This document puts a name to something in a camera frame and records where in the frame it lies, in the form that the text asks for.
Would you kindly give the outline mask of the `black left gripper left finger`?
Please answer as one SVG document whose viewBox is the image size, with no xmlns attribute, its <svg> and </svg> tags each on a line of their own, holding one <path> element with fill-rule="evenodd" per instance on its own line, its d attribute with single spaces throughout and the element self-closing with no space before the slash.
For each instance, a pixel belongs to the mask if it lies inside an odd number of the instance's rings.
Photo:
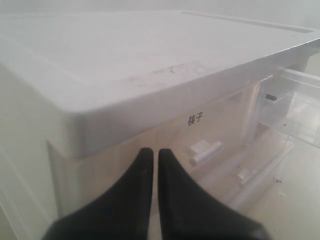
<svg viewBox="0 0 320 240">
<path fill-rule="evenodd" d="M 146 240 L 154 153 L 139 150 L 121 178 L 93 202 L 54 222 L 44 240 Z"/>
</svg>

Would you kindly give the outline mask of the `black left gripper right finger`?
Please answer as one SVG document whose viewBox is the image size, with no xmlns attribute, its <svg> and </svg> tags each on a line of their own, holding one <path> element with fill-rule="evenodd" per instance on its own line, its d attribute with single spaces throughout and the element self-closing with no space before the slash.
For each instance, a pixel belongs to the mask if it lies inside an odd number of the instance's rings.
<svg viewBox="0 0 320 240">
<path fill-rule="evenodd" d="M 220 203 L 170 149 L 158 153 L 158 207 L 164 240 L 269 240 L 264 226 Z"/>
</svg>

